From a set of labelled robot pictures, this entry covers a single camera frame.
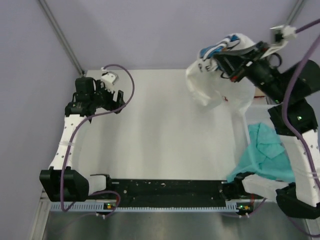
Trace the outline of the white printed t shirt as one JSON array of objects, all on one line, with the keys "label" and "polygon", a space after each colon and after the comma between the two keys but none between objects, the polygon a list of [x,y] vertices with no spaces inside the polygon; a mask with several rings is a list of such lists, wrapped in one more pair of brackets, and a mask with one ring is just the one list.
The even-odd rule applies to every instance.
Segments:
[{"label": "white printed t shirt", "polygon": [[202,48],[185,71],[186,86],[194,101],[208,110],[227,102],[231,111],[244,115],[253,102],[255,86],[247,78],[231,82],[229,74],[221,70],[213,56],[255,44],[242,33],[232,33],[218,43]]}]

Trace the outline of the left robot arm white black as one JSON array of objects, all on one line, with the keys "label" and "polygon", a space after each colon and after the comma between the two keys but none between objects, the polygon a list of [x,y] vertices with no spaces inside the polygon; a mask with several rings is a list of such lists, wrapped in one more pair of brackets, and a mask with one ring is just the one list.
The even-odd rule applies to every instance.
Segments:
[{"label": "left robot arm white black", "polygon": [[125,104],[124,93],[119,90],[114,98],[114,85],[118,76],[108,72],[95,80],[80,77],[75,80],[75,93],[64,109],[64,127],[56,154],[39,180],[52,202],[84,202],[97,192],[109,198],[114,191],[110,177],[104,173],[85,173],[79,160],[86,131],[97,109],[120,113]]}]

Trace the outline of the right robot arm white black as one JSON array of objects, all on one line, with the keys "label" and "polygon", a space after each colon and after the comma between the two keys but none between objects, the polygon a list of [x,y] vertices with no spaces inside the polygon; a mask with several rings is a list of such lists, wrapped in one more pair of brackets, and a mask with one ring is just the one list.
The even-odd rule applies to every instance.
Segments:
[{"label": "right robot arm white black", "polygon": [[245,170],[221,187],[225,199],[254,194],[277,203],[288,217],[314,220],[320,216],[318,123],[306,100],[320,89],[320,68],[310,60],[317,45],[314,42],[300,62],[282,73],[267,60],[271,47],[263,41],[213,56],[232,82],[247,78],[275,102],[268,113],[295,178],[277,181]]}]

